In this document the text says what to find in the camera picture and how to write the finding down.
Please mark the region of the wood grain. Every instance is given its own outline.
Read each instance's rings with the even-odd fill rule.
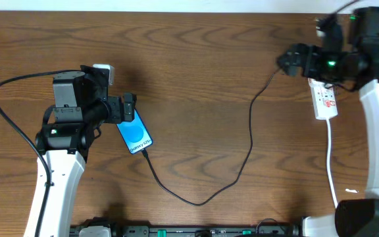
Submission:
[[[149,153],[160,179],[190,201],[203,201],[235,179],[249,148],[249,101],[275,69],[274,59],[292,43],[319,43],[315,17],[0,12],[0,81],[93,63],[113,65],[110,94],[138,95],[137,107],[155,141]],[[366,125],[357,98],[340,92],[340,115],[332,119],[339,199],[362,198],[366,184]],[[51,78],[4,86],[0,101],[34,138],[53,103]],[[326,125],[314,118],[303,78],[275,76],[253,107],[254,148],[240,182],[202,207],[160,189],[142,155],[128,153],[113,125],[102,131],[78,187],[72,224],[105,216],[127,224],[249,225],[333,210],[325,171]],[[0,236],[22,235],[35,185],[36,156],[0,117]],[[349,194],[346,188],[360,192]]]

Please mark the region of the power strip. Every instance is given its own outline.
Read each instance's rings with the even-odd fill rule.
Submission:
[[[315,118],[326,120],[335,117],[338,113],[333,88],[328,89],[323,82],[310,78],[308,78],[308,83],[313,95]]]

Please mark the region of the black wire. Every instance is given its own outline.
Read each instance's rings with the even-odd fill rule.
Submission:
[[[255,227],[255,233],[256,234],[260,234],[259,233],[259,227],[261,226],[261,224],[263,223],[263,222],[265,222],[265,221],[274,221],[279,227],[280,227],[280,229],[282,229],[282,231],[283,231],[283,234],[285,234],[285,230],[283,229],[283,227],[279,224],[279,222],[277,222],[276,220],[274,220],[273,218],[265,218],[264,220],[262,220],[262,221],[260,221],[260,223],[258,223],[258,225],[257,225],[257,227]]]
[[[336,11],[334,11],[332,14],[338,14],[339,12],[341,12],[342,10],[344,10],[346,7],[348,7],[348,6],[352,5],[352,4],[355,4],[355,3],[359,2],[359,1],[361,1],[361,0],[350,1],[350,2],[346,3],[344,6],[340,7]]]
[[[194,206],[202,206],[202,205],[205,205],[206,203],[208,203],[210,200],[212,200],[214,197],[216,197],[219,193],[225,191],[226,189],[232,187],[233,185],[235,185],[238,180],[240,179],[241,177],[241,174],[242,174],[242,170],[243,168],[245,167],[245,164],[247,163],[248,161],[248,158],[249,158],[249,155],[251,154],[251,151],[253,149],[253,133],[252,133],[252,129],[251,129],[251,114],[252,114],[252,108],[253,108],[253,104],[256,100],[257,97],[259,97],[261,95],[261,93],[263,93],[268,85],[270,84],[271,80],[273,79],[274,75],[280,70],[280,68],[278,70],[276,70],[275,72],[273,72],[273,74],[271,74],[271,77],[270,79],[268,79],[266,85],[254,96],[254,98],[251,100],[251,103],[249,104],[249,118],[248,118],[248,127],[249,127],[249,138],[251,140],[251,145],[249,146],[249,150],[248,150],[248,154],[247,154],[247,157],[245,158],[245,160],[243,161],[242,163],[242,166],[241,166],[241,169],[240,169],[240,172],[238,173],[238,176],[236,177],[235,181],[233,181],[233,183],[223,187],[222,189],[220,189],[219,191],[215,192],[211,197],[209,197],[207,200],[205,200],[204,202],[202,203],[193,203],[193,202],[190,202],[180,196],[178,196],[177,194],[175,194],[174,192],[170,191],[167,187],[165,187],[162,182],[159,180],[159,177],[157,177],[157,174],[155,172],[155,169],[153,168],[153,166],[151,165],[151,162],[150,162],[150,158],[149,158],[149,154],[148,152],[143,149],[142,150],[142,153],[143,153],[143,156],[145,157],[145,159],[147,160],[147,163],[149,164],[149,167],[151,169],[151,172],[153,173],[153,176],[155,177],[155,180],[157,182],[157,184],[166,192],[168,192],[170,195],[178,198],[179,200],[183,201],[184,203],[186,204],[190,204],[190,205],[194,205]]]
[[[36,76],[47,76],[47,75],[58,74],[58,73],[62,73],[62,72],[71,72],[71,71],[76,71],[76,70],[59,70],[59,71],[54,71],[54,72],[42,72],[42,73],[36,73],[36,74],[29,74],[29,75],[25,75],[25,76],[17,76],[15,78],[11,78],[11,79],[5,80],[3,82],[0,82],[0,87],[2,85],[7,84],[7,83],[15,82],[15,81],[21,80],[21,79],[27,79],[27,78],[32,78],[32,77],[36,77]],[[51,173],[49,172],[49,167],[47,166],[45,159],[39,153],[37,147],[34,145],[34,143],[31,141],[31,139],[29,137],[27,137],[27,135],[8,117],[8,115],[2,110],[1,107],[0,107],[0,115],[14,128],[14,130],[16,130],[16,132],[18,132],[20,134],[20,136],[22,136],[22,138],[24,138],[26,140],[26,142],[30,145],[30,147],[38,155],[39,160],[41,161],[43,168],[45,169],[45,173],[46,173],[45,193],[43,195],[42,206],[41,206],[41,209],[39,212],[38,223],[36,225],[36,231],[35,231],[35,237],[38,237],[40,234],[40,227],[41,227],[41,223],[43,220],[43,214],[45,213],[45,207],[46,207],[47,198],[49,195],[49,189],[50,189],[51,185],[53,185],[51,183]]]

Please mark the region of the white power strip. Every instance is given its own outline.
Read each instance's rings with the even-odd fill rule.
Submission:
[[[336,116],[338,113],[333,88],[327,89],[323,82],[310,78],[308,78],[308,83],[313,95],[315,118],[326,120]]]

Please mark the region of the green component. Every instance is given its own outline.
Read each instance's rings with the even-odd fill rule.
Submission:
[[[166,237],[166,231],[165,230],[158,230],[157,231],[157,237]]]

